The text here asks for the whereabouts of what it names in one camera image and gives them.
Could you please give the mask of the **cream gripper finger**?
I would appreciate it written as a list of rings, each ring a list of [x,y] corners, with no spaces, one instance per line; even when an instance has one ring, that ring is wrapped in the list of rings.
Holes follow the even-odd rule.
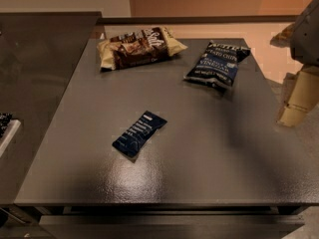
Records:
[[[297,126],[318,103],[319,67],[304,65],[297,74],[286,74],[277,122]]]

